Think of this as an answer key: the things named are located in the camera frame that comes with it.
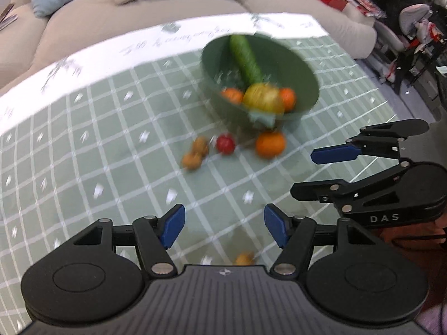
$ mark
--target cherry tomato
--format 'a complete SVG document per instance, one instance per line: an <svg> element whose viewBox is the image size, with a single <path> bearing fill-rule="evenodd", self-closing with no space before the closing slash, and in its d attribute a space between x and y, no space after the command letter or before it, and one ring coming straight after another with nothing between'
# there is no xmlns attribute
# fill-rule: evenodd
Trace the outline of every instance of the cherry tomato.
<svg viewBox="0 0 447 335"><path fill-rule="evenodd" d="M230 134L225 133L217 138L216 148L222 155L231 155L236 148L236 143Z"/></svg>
<svg viewBox="0 0 447 335"><path fill-rule="evenodd" d="M296 94L291 88L281 88L279 90L279 95L281 96L282 103L284 103L284 110L290 112L295 108L296 104Z"/></svg>

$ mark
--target tangerine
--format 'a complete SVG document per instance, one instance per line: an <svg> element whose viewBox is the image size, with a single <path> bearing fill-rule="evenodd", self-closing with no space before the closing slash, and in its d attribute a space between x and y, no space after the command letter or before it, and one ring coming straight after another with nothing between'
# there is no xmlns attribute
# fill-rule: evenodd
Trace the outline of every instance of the tangerine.
<svg viewBox="0 0 447 335"><path fill-rule="evenodd" d="M263 159L272 159L285 150L286 144L281 132L264 132L256 140L256 153Z"/></svg>
<svg viewBox="0 0 447 335"><path fill-rule="evenodd" d="M282 103L284 104L285 112L292 111L296 104L295 91L291 88L281 88L279 90L279 95L281 96Z"/></svg>
<svg viewBox="0 0 447 335"><path fill-rule="evenodd" d="M254 253L253 252L244 252L237 256L236 260L233 263L235 266L253 266L254 262Z"/></svg>
<svg viewBox="0 0 447 335"><path fill-rule="evenodd" d="M233 104L241 104L244 94L236 88L226 88L222 91L222 95Z"/></svg>

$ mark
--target sofa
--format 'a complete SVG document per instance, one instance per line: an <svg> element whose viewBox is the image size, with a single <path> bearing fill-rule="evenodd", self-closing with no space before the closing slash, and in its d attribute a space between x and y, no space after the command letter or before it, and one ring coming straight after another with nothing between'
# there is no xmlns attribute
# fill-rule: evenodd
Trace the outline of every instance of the sofa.
<svg viewBox="0 0 447 335"><path fill-rule="evenodd" d="M372 51L376 32L348 4L339 12L319 0L73 0L50 18L30 0L11 0L18 20L0 32L0 95L46 66L92 44L138 29L198 16L234 13L312 15L354 59Z"/></svg>

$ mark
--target blue gripper pad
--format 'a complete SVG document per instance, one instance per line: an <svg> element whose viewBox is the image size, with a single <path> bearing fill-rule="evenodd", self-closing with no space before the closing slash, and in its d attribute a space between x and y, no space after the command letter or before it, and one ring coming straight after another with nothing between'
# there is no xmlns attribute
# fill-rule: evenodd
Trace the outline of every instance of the blue gripper pad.
<svg viewBox="0 0 447 335"><path fill-rule="evenodd" d="M171 248L185 225L186 211L181 204L174 206L163 217L167 217L160 242L165 249Z"/></svg>
<svg viewBox="0 0 447 335"><path fill-rule="evenodd" d="M355 160L362 150L350 144L322 147L312 151L310 158L318 165L332 162L343 162Z"/></svg>
<svg viewBox="0 0 447 335"><path fill-rule="evenodd" d="M284 220L269 206L264 208L264 223L279 248L284 248L289 241Z"/></svg>

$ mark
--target red tomato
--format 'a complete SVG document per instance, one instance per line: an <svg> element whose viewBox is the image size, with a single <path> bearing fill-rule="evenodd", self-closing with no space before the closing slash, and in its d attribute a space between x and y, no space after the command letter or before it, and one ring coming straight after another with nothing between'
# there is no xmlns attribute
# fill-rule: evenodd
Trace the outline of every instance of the red tomato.
<svg viewBox="0 0 447 335"><path fill-rule="evenodd" d="M222 155L231 155L236 148L236 143L230 134L225 133L217 138L216 148Z"/></svg>

